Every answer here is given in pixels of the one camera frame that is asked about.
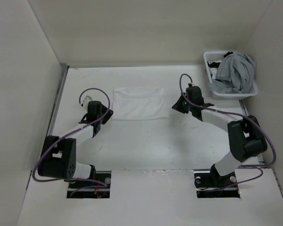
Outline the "white tank top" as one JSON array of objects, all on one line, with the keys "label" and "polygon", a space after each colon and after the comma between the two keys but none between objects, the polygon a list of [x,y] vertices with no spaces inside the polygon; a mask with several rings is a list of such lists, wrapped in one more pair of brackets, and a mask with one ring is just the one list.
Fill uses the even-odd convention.
[{"label": "white tank top", "polygon": [[165,90],[161,86],[115,88],[112,110],[115,121],[148,121],[169,117]]}]

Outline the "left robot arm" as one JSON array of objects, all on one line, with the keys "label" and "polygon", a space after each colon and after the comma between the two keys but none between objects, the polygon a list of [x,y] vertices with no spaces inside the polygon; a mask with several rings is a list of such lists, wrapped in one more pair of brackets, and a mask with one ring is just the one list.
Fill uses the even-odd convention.
[{"label": "left robot arm", "polygon": [[93,165],[77,161],[78,147],[94,138],[114,112],[100,101],[89,101],[81,106],[86,113],[72,131],[63,136],[49,135],[45,138],[36,171],[39,176],[51,180],[78,179],[90,188],[96,184],[96,169]]}]

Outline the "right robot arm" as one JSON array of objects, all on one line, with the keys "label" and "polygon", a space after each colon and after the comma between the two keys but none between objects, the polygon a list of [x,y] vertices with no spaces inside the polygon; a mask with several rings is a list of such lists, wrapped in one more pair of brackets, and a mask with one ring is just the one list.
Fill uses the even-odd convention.
[{"label": "right robot arm", "polygon": [[228,134],[230,151],[217,163],[209,173],[195,177],[197,188],[221,188],[227,184],[234,171],[249,158],[256,157],[267,150],[266,139],[259,130],[258,120],[254,116],[235,120],[231,113],[223,114],[211,103],[205,103],[202,92],[197,86],[189,86],[172,106],[183,114],[191,113],[199,121],[212,124]]}]

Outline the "black tank top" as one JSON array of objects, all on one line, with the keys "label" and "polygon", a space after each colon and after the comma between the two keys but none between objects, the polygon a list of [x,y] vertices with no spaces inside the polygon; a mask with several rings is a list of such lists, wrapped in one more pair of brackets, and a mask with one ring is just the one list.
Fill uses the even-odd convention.
[{"label": "black tank top", "polygon": [[210,54],[207,60],[208,67],[210,68],[218,68],[224,58],[233,54],[232,51],[227,51],[224,54]]}]

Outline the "grey tank top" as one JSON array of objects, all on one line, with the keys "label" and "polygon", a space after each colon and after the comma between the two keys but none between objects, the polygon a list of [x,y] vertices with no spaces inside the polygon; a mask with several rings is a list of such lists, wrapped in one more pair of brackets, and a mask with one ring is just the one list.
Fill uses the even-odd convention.
[{"label": "grey tank top", "polygon": [[247,94],[254,83],[256,67],[255,58],[232,53],[220,63],[209,88],[219,94]]}]

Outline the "white plastic laundry basket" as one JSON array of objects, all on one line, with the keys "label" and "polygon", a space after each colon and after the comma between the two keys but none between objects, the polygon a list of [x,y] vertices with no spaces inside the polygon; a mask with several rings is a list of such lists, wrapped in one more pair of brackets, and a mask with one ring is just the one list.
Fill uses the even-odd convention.
[{"label": "white plastic laundry basket", "polygon": [[[212,82],[212,79],[215,78],[216,73],[217,73],[217,69],[218,69],[218,68],[208,67],[208,64],[207,64],[208,57],[210,56],[210,54],[224,54],[226,52],[227,52],[226,50],[219,50],[219,51],[208,51],[208,52],[205,52],[203,54],[204,63],[205,63],[205,67],[206,67],[206,71],[207,71],[207,75],[208,75],[208,84],[210,84]],[[216,93],[214,91],[211,91],[211,93],[212,93],[212,97],[214,99],[243,100],[247,97],[252,97],[252,96],[257,95],[258,94],[258,86],[257,86],[257,84],[254,80],[254,83],[253,83],[250,91],[247,94],[219,94],[219,93]]]}]

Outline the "right metal table rail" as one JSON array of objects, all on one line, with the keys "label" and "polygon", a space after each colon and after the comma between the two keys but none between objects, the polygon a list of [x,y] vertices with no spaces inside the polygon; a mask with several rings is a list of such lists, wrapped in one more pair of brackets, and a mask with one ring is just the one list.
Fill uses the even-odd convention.
[{"label": "right metal table rail", "polygon": [[[244,101],[240,100],[239,103],[240,103],[240,107],[241,107],[241,110],[242,110],[242,114],[245,115],[245,116],[248,116],[249,112],[247,110],[247,107],[246,107]],[[264,162],[262,155],[260,154],[257,157],[252,157],[252,158],[248,159],[247,161],[245,161],[245,163],[243,165],[264,166],[265,162]]]}]

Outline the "metal table rail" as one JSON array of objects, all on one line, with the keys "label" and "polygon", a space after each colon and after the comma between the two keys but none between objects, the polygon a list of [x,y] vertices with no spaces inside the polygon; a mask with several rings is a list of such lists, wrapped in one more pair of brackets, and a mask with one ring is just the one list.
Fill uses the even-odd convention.
[{"label": "metal table rail", "polygon": [[55,100],[54,100],[54,104],[53,104],[53,108],[52,108],[52,112],[50,116],[48,129],[46,132],[46,136],[51,135],[54,130],[54,125],[55,125],[57,114],[58,114],[59,104],[61,101],[61,97],[62,97],[62,93],[63,93],[63,89],[64,89],[64,85],[65,85],[65,81],[66,81],[66,77],[67,77],[67,73],[69,69],[69,65],[67,65],[66,63],[61,63],[60,66],[61,66],[61,75],[59,77],[58,88],[57,88],[57,92],[56,92],[56,96],[55,96]]},{"label": "metal table rail", "polygon": [[[240,107],[241,107],[241,110],[242,110],[242,114],[245,115],[245,116],[248,116],[249,112],[247,110],[247,107],[246,107],[244,101],[240,100],[239,103],[240,103]],[[264,166],[265,162],[264,162],[262,155],[260,154],[257,157],[252,157],[252,158],[248,159],[247,161],[245,161],[245,163],[243,165]]]}]

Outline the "left metal table rail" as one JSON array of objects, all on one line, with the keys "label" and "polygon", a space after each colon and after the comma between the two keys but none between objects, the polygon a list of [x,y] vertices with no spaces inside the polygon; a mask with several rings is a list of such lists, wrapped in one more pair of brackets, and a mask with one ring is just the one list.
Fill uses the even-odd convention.
[{"label": "left metal table rail", "polygon": [[67,65],[66,63],[61,63],[60,66],[61,66],[61,75],[59,77],[58,88],[57,88],[57,92],[56,92],[56,96],[55,96],[55,100],[54,100],[54,104],[53,104],[53,108],[52,108],[52,112],[50,116],[48,129],[46,132],[46,136],[51,135],[54,130],[54,125],[55,125],[57,114],[58,114],[59,104],[61,101],[61,97],[62,97],[62,93],[63,93],[63,89],[64,89],[64,85],[65,85],[65,81],[66,81],[66,77],[67,77],[67,73],[69,69],[69,65]]}]

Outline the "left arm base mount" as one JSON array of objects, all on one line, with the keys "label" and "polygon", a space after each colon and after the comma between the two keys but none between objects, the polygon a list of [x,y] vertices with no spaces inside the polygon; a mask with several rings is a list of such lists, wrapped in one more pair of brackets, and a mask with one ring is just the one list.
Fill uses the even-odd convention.
[{"label": "left arm base mount", "polygon": [[70,181],[67,188],[68,199],[108,199],[110,197],[111,171],[98,171],[95,181]]}]

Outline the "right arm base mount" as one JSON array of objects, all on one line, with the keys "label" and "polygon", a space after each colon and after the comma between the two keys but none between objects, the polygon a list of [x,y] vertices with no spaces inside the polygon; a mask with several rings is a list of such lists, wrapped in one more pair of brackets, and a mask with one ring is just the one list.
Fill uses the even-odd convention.
[{"label": "right arm base mount", "polygon": [[240,198],[237,185],[225,188],[237,182],[236,174],[233,172],[217,181],[213,181],[210,172],[194,171],[194,185],[198,198]]}]

